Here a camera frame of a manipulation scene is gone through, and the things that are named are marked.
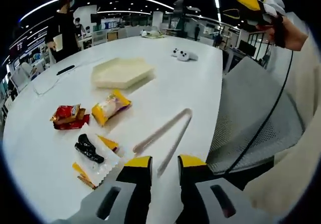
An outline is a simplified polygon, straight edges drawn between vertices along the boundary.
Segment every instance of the yellow wrapper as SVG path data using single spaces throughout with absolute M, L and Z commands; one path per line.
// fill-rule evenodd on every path
M 111 117 L 126 109 L 130 104 L 131 102 L 119 90 L 114 90 L 106 101 L 96 104 L 91 113 L 99 125 L 104 126 Z

